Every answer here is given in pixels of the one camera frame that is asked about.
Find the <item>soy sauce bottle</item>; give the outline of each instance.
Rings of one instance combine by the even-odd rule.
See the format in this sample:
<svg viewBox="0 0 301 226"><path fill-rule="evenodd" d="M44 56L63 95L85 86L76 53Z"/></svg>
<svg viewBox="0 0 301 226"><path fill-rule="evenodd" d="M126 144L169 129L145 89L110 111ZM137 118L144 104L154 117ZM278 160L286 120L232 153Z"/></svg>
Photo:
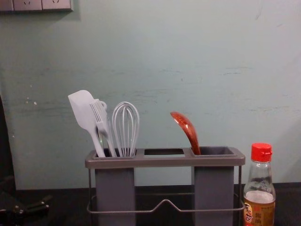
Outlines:
<svg viewBox="0 0 301 226"><path fill-rule="evenodd" d="M244 225L274 226L275 188L271 175L272 146L252 144L251 167L244 187Z"/></svg>

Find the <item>kitchen utensil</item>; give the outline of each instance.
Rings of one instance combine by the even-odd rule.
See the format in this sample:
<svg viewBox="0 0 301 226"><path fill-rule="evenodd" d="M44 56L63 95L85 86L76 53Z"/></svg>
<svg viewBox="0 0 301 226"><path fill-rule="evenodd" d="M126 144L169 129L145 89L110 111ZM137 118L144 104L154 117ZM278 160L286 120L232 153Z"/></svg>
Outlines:
<svg viewBox="0 0 301 226"><path fill-rule="evenodd" d="M109 150L112 157L117 157L115 148L112 142L111 130L109 128L110 124L108 122L107 113L106 113L106 104L99 99L93 100L90 103L91 109L95 115L95 121L98 128L98 131L107 139Z"/></svg>
<svg viewBox="0 0 301 226"><path fill-rule="evenodd" d="M170 113L176 123L184 130L186 136L188 137L191 148L194 154L201 154L200 148L198 146L198 135L190 120L179 112Z"/></svg>
<svg viewBox="0 0 301 226"><path fill-rule="evenodd" d="M68 96L77 123L87 130L93 140L98 157L105 157L103 147L99 143L97 126L90 103L93 96L86 90L80 90Z"/></svg>
<svg viewBox="0 0 301 226"><path fill-rule="evenodd" d="M140 127L137 108L129 102L119 103L113 111L112 127L120 156L134 156Z"/></svg>

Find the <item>dark countertop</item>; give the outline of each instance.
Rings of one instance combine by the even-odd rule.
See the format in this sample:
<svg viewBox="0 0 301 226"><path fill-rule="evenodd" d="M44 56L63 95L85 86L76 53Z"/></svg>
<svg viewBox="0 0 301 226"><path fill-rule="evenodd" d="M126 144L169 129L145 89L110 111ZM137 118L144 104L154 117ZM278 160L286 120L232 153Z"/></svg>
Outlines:
<svg viewBox="0 0 301 226"><path fill-rule="evenodd" d="M301 225L301 183L275 184L276 212L275 226L300 226ZM154 206L164 196L148 196L146 193L162 192L188 192L189 186L156 186L138 187L137 208ZM88 226L89 214L86 211L89 199L88 189L57 189L57 190L27 190L17 191L17 199L24 204L37 202L46 195L52 195L50 211L47 218L28 223L31 226ZM191 205L191 196L176 196L168 198L175 203L188 207ZM137 225L193 225L190 214L179 214L169 206L159 208L152 215L137 216Z"/></svg>

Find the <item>red bottle cap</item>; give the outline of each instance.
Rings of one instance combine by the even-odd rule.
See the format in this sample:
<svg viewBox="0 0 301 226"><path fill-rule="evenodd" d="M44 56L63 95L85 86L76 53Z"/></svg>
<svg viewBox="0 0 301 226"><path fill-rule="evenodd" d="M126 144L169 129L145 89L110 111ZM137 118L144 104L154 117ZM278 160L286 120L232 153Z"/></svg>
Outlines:
<svg viewBox="0 0 301 226"><path fill-rule="evenodd" d="M265 143L252 144L251 159L253 161L269 162L272 160L272 146Z"/></svg>

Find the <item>bottle label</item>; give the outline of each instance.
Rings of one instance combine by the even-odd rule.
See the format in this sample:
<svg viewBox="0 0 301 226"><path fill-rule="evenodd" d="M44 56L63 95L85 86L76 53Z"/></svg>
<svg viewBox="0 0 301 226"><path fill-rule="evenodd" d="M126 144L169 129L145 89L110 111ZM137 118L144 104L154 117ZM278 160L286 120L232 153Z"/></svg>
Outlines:
<svg viewBox="0 0 301 226"><path fill-rule="evenodd" d="M245 198L245 226L274 226L275 201L255 203Z"/></svg>

